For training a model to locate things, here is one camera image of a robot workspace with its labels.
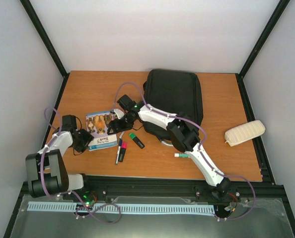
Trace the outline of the dog picture book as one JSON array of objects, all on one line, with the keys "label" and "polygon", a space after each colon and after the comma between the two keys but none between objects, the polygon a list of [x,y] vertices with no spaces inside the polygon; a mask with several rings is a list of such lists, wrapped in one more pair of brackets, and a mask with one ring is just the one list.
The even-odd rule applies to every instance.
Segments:
[{"label": "dog picture book", "polygon": [[88,146],[89,151],[110,148],[118,145],[116,134],[107,134],[109,123],[105,123],[104,121],[104,115],[106,114],[112,115],[110,111],[102,111],[87,114],[85,116],[86,130],[94,137]]}]

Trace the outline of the black student bag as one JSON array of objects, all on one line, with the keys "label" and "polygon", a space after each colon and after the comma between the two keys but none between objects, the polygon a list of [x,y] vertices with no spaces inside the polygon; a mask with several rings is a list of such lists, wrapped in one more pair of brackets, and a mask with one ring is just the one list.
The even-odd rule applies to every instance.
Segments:
[{"label": "black student bag", "polygon": [[200,81],[191,72],[153,69],[143,84],[147,104],[169,114],[181,113],[201,125],[204,113]]}]

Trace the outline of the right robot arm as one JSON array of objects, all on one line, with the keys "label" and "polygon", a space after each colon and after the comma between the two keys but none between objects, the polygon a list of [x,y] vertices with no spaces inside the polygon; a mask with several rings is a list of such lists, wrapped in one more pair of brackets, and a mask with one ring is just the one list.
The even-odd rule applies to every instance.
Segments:
[{"label": "right robot arm", "polygon": [[115,119],[109,122],[108,134],[130,130],[134,122],[149,122],[165,129],[170,136],[173,147],[187,154],[205,177],[205,181],[212,188],[212,196],[216,200],[222,200],[229,193],[230,179],[215,165],[203,147],[203,141],[199,138],[201,127],[189,120],[184,114],[172,114],[152,105],[141,103],[131,109],[122,111],[112,109]]}]

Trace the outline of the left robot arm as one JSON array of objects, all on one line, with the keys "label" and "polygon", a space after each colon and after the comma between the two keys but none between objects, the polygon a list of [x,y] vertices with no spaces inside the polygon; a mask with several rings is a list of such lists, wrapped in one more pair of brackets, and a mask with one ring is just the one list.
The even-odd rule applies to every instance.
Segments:
[{"label": "left robot arm", "polygon": [[92,187],[85,183],[85,175],[68,174],[63,156],[70,147],[83,153],[93,139],[84,129],[56,132],[44,148],[28,155],[25,164],[30,195],[38,198],[74,190],[80,199],[88,199]]}]

